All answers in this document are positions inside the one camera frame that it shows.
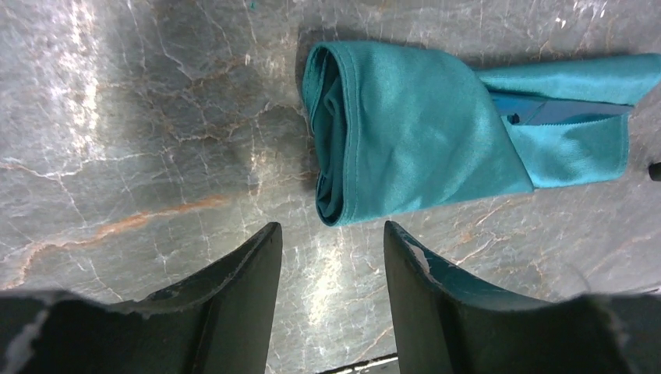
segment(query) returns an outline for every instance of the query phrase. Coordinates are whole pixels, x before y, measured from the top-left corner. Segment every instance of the marble table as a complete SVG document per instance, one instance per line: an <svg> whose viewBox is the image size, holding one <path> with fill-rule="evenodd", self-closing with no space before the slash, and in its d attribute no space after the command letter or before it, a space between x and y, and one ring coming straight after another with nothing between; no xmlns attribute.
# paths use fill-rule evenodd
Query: marble table
<svg viewBox="0 0 661 374"><path fill-rule="evenodd" d="M297 86L312 43L442 48L475 66L661 51L661 0L13 0L0 5L0 288L142 298L285 232L269 373L395 352L384 220L326 228ZM526 295L661 284L661 92L615 182L390 219Z"/></svg>

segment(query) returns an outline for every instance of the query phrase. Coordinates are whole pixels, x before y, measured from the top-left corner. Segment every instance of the folded cloth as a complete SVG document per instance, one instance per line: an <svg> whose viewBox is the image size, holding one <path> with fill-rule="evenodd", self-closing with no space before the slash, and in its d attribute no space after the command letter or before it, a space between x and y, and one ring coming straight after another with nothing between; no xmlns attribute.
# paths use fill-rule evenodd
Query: folded cloth
<svg viewBox="0 0 661 374"><path fill-rule="evenodd" d="M618 178L627 110L660 79L654 54L474 71L442 51L316 44L302 98L317 212L340 226Z"/></svg>

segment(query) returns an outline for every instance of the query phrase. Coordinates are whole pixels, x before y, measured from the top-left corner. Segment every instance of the garment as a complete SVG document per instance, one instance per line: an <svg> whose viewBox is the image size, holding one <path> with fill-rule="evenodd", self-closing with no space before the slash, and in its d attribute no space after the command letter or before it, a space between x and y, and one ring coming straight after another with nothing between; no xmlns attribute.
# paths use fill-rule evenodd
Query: garment
<svg viewBox="0 0 661 374"><path fill-rule="evenodd" d="M618 178L628 155L621 106L635 105L660 79L661 55L654 54L474 71L442 51L316 44L302 99L320 163L317 212L340 226ZM507 115L508 95L515 104L616 105L540 125L535 111L513 121L520 118Z"/></svg>

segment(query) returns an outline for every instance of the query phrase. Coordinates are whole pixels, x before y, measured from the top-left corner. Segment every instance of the teal fabric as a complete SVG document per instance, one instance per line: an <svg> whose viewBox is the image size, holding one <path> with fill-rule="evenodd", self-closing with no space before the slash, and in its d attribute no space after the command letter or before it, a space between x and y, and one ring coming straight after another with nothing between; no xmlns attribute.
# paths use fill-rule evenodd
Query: teal fabric
<svg viewBox="0 0 661 374"><path fill-rule="evenodd" d="M661 79L661 56L474 71L442 51L370 41L316 44L302 98L330 226L487 196L618 178L627 115L511 124L491 92L635 105Z"/></svg>

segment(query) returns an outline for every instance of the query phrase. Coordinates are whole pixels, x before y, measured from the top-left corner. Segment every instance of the fabric fold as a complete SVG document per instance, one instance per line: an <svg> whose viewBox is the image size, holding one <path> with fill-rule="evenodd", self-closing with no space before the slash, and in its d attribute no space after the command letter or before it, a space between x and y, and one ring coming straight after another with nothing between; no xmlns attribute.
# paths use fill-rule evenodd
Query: fabric fold
<svg viewBox="0 0 661 374"><path fill-rule="evenodd" d="M316 44L302 98L320 163L317 212L339 226L616 178L627 160L626 115L512 123L490 91L634 105L659 79L658 55L473 71L442 51Z"/></svg>

